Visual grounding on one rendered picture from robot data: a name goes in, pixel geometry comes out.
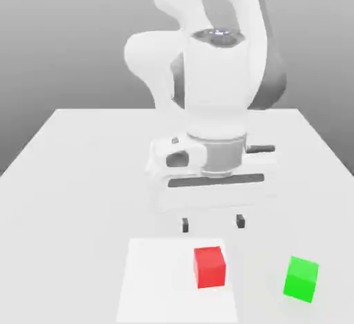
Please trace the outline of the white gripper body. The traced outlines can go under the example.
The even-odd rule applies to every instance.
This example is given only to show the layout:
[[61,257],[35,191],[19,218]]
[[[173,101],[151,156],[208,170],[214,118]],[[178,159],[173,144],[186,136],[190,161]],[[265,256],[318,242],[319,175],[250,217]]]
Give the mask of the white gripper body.
[[149,187],[156,211],[251,206],[277,196],[276,173],[163,178]]

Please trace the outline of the small red cube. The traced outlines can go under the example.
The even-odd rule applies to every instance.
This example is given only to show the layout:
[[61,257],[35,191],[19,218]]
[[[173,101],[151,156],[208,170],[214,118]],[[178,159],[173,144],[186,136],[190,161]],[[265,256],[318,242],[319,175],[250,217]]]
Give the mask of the small red cube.
[[198,289],[225,285],[226,264],[219,246],[194,249],[194,275]]

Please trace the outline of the small green cube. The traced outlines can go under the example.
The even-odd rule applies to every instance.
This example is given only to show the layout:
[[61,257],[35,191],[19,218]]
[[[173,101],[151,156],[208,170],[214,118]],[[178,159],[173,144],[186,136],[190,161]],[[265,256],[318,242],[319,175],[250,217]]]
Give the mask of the small green cube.
[[283,294],[306,303],[312,303],[317,286],[318,271],[318,263],[291,256]]

